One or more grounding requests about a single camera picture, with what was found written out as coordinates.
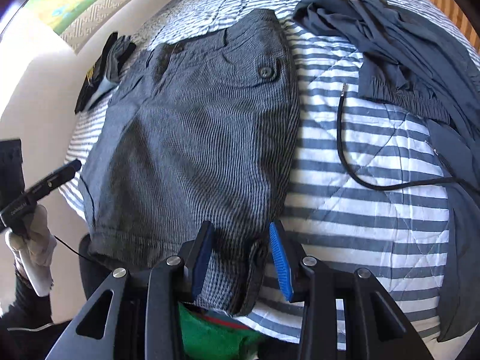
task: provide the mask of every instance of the gray shorts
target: gray shorts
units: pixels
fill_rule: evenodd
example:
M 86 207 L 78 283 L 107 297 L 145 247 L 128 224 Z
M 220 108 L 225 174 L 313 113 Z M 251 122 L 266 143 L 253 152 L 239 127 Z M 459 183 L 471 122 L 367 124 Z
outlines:
M 298 122 L 295 64 L 273 11 L 143 52 L 82 169 L 90 252 L 152 267 L 210 220 L 214 251 L 197 304 L 247 314 Z

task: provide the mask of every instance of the mattress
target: mattress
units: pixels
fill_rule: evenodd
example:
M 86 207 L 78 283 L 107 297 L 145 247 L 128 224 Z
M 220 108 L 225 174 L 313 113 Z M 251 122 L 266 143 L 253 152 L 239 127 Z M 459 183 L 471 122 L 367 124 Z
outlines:
M 308 254 L 330 267 L 349 272 L 361 266 L 369 268 L 429 342 L 440 332 L 436 306 L 447 259 L 446 191 L 441 186 L 373 191 L 346 174 L 335 148 L 335 119 L 343 83 L 347 83 L 343 116 L 346 157 L 369 183 L 389 185 L 442 176 L 428 130 L 422 119 L 402 108 L 360 99 L 362 54 L 346 39 L 315 36 L 293 23 L 291 14 L 298 1 L 173 0 L 134 35 L 136 54 L 160 43 L 228 27 L 254 8 L 273 9 L 294 55 L 301 94 L 301 122 L 283 225 Z M 388 1 L 447 30 L 479 66 L 469 42 L 430 1 Z M 66 161 L 78 158 L 85 163 L 101 133 L 110 97 L 79 117 Z M 83 216 L 78 181 L 77 174 L 61 193 Z M 239 320 L 272 337 L 298 342 L 302 307 L 302 303 L 285 302 L 270 256 L 255 307 Z M 340 300 L 337 319 L 337 347 L 341 350 L 345 349 L 345 322 Z

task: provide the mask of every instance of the white floor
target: white floor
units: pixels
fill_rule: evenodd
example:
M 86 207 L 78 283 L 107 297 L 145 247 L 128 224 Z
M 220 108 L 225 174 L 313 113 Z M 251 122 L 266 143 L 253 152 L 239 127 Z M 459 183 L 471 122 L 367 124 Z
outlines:
M 132 34 L 170 0 L 131 0 L 76 55 L 35 16 L 22 10 L 0 43 L 0 139 L 21 138 L 25 184 L 32 185 L 63 164 L 76 116 L 74 108 L 90 66 L 113 32 Z M 42 200 L 49 228 L 77 249 L 87 233 L 83 220 L 56 191 Z M 54 321 L 72 318 L 83 305 L 78 258 L 63 245 L 55 250 L 51 293 Z M 0 303 L 14 296 L 13 257 L 0 240 Z

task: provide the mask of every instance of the black button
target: black button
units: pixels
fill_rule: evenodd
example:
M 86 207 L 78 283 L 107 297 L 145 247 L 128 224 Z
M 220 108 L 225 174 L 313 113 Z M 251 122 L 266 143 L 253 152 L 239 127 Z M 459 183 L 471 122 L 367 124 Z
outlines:
M 262 66 L 258 69 L 258 74 L 260 74 L 260 77 L 263 79 L 270 79 L 273 76 L 273 69 L 270 66 Z
M 173 49 L 173 52 L 175 54 L 178 54 L 178 53 L 181 53 L 183 51 L 183 44 L 179 43 L 175 46 L 175 48 Z

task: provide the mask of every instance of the white glove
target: white glove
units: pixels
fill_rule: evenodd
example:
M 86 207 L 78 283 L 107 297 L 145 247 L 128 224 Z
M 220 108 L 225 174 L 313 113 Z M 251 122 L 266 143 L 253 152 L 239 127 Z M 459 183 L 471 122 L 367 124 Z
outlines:
M 37 205 L 33 214 L 23 218 L 29 239 L 8 229 L 5 242 L 15 256 L 15 264 L 24 278 L 28 278 L 38 296 L 50 293 L 53 285 L 50 265 L 57 240 L 47 227 L 47 210 Z

